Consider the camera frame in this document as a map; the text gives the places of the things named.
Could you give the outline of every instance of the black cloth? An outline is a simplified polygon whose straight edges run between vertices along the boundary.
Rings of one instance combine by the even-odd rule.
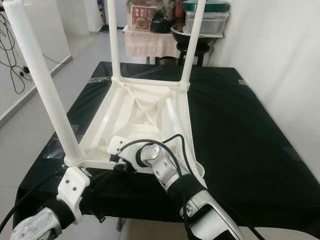
[[[131,78],[178,81],[182,67],[122,63],[121,73]],[[100,62],[92,76],[111,75],[111,63]],[[205,169],[208,191],[238,225],[246,225],[239,214],[254,227],[293,229],[320,238],[320,185],[255,94],[239,84],[237,71],[194,66],[190,79],[188,102],[194,149]],[[107,80],[87,84],[68,112],[78,139],[86,132],[109,87]],[[61,167],[63,157],[52,154],[57,145],[53,136],[22,181],[16,200]],[[89,171],[93,175],[101,173],[98,169]],[[181,221],[154,176],[113,172],[96,188],[94,213]],[[59,181],[53,179],[36,191],[16,212],[14,224],[54,197]]]

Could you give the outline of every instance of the wall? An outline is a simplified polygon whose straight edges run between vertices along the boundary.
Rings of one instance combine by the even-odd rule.
[[[88,35],[84,0],[56,0],[66,34]]]
[[[104,10],[106,23],[109,23],[108,19],[108,0],[104,0]],[[115,0],[115,17],[116,17],[116,26],[118,28],[124,28],[127,25],[128,17],[128,7],[126,6],[125,0]]]
[[[56,0],[27,0],[26,13],[31,22],[42,52],[55,60],[63,62],[70,57],[66,35],[61,22]],[[25,65],[19,46],[16,45],[17,61]],[[1,61],[6,61],[5,53],[0,49]],[[45,59],[48,69],[53,71],[59,64]],[[33,83],[26,82],[26,90],[17,95],[13,89],[9,68],[0,64],[0,118],[10,107],[21,101],[28,91],[34,88]]]
[[[88,21],[89,32],[98,31],[103,25],[97,0],[84,0],[84,8]]]
[[[320,1],[228,1],[208,65],[239,71],[320,180]]]

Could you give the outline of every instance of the pink cloth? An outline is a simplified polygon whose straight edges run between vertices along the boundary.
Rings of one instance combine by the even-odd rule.
[[[130,57],[174,57],[180,51],[171,33],[152,33],[135,31],[128,28],[124,31],[126,54]]]

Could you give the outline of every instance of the cable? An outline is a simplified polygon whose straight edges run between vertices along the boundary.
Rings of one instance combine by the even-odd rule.
[[[16,55],[15,55],[15,52],[14,52],[16,41],[15,41],[15,38],[14,38],[13,34],[11,33],[11,31],[8,28],[8,25],[10,25],[10,23],[1,13],[0,13],[0,16],[2,17],[2,20],[0,19],[0,24],[2,24],[5,27],[5,32],[1,30],[0,33],[4,37],[8,38],[9,46],[10,46],[9,48],[6,48],[5,44],[3,43],[2,39],[0,38],[0,49],[5,51],[5,55],[6,55],[6,58],[7,58],[7,61],[8,61],[8,64],[4,63],[2,61],[0,61],[0,64],[10,68],[9,74],[10,74],[10,78],[11,78],[11,81],[12,81],[12,84],[13,84],[14,91],[15,91],[16,94],[21,94],[26,89],[26,84],[23,81],[23,79],[26,80],[26,81],[29,81],[29,82],[32,79],[24,71],[24,69],[21,66],[17,65],[17,59],[16,59]],[[11,52],[11,54],[13,56],[13,62],[9,57],[9,52]],[[21,90],[17,89],[16,82],[15,82],[15,79],[14,79],[14,75],[16,77],[18,77],[18,79],[20,80],[20,82],[22,84],[22,89]]]
[[[129,146],[131,146],[133,144],[138,144],[138,143],[151,143],[151,144],[156,144],[156,145],[159,145],[160,147],[163,147],[169,153],[171,158],[173,159],[173,161],[175,163],[175,166],[176,166],[176,171],[179,174],[179,177],[182,177],[181,168],[180,168],[180,165],[179,165],[179,162],[178,162],[176,156],[173,154],[173,152],[165,144],[163,144],[160,141],[156,141],[156,140],[152,140],[152,139],[135,140],[135,141],[132,141],[132,142],[129,142],[129,143],[125,144],[122,148],[120,148],[119,152],[116,155],[118,156],[127,147],[129,147]]]
[[[173,135],[172,137],[168,138],[167,140],[164,140],[162,143],[167,143],[167,142],[170,142],[171,140],[175,139],[175,138],[181,138],[181,144],[182,144],[182,153],[183,153],[183,157],[184,157],[184,161],[185,161],[185,164],[186,164],[186,167],[188,168],[190,174],[192,176],[195,176],[194,175],[194,172],[192,171],[191,167],[190,167],[190,164],[189,164],[189,161],[188,161],[188,158],[187,158],[187,154],[186,154],[186,144],[185,144],[185,138],[184,136],[182,136],[181,134],[176,134],[176,135]]]
[[[42,55],[46,58],[46,59],[49,59],[50,61],[56,63],[56,64],[67,64],[67,63],[70,63],[73,58],[69,59],[68,61],[64,61],[64,62],[59,62],[59,61],[55,61],[53,60],[52,58],[48,57],[47,55],[45,55],[44,53],[42,53]]]
[[[174,156],[174,154],[172,153],[172,151],[165,145],[165,143],[170,142],[171,140],[175,139],[175,138],[181,138],[181,144],[182,144],[182,152],[183,152],[183,157],[184,157],[184,161],[185,164],[190,172],[190,174],[194,175],[188,158],[187,158],[187,154],[186,154],[186,143],[185,143],[185,139],[181,134],[176,134],[170,138],[168,138],[167,140],[163,141],[163,142],[159,142],[159,141],[155,141],[155,140],[151,140],[151,139],[140,139],[140,140],[135,140],[132,142],[127,143],[126,145],[124,145],[122,148],[120,148],[119,152],[116,155],[119,155],[119,153],[121,153],[124,149],[126,149],[127,147],[133,145],[133,144],[137,144],[137,143],[152,143],[152,144],[157,144],[161,147],[163,147],[172,157],[176,168],[177,168],[177,172],[179,174],[179,177],[182,177],[182,173],[181,173],[181,168],[179,166],[179,162],[177,160],[177,158]],[[245,220],[240,214],[238,214],[233,208],[229,207],[226,203],[222,202],[222,204],[224,204],[225,206],[227,206],[230,210],[233,211],[234,214],[236,214],[238,217],[240,217],[248,226],[248,228],[252,231],[252,233],[259,239],[259,240],[266,240],[263,236],[261,236],[261,234],[247,221]],[[184,223],[184,227],[187,231],[188,236],[193,235],[190,228],[189,228],[189,217],[187,214],[187,200],[184,198],[183,199],[183,223]]]
[[[9,221],[9,219],[11,218],[11,216],[15,213],[15,211],[20,207],[21,204],[24,203],[24,201],[34,192],[36,191],[38,188],[40,188],[44,183],[46,183],[48,180],[50,180],[53,177],[58,177],[59,176],[59,172],[55,172],[54,174],[48,176],[47,178],[45,178],[43,181],[41,181],[36,187],[30,189],[14,206],[13,208],[8,212],[8,214],[5,216],[5,218],[3,219],[3,221],[0,224],[0,234],[2,232],[2,230],[4,229],[4,227],[6,226],[7,222]]]

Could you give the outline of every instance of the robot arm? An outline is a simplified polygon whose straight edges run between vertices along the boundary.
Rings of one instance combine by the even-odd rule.
[[[135,161],[140,167],[152,169],[184,219],[189,238],[213,240],[227,233],[241,240],[236,223],[170,149],[159,144],[146,144],[136,152],[135,159],[125,161]],[[79,203],[88,185],[89,178],[78,167],[69,167],[58,187],[57,200],[19,223],[10,240],[52,240],[71,223],[79,223],[82,218]]]

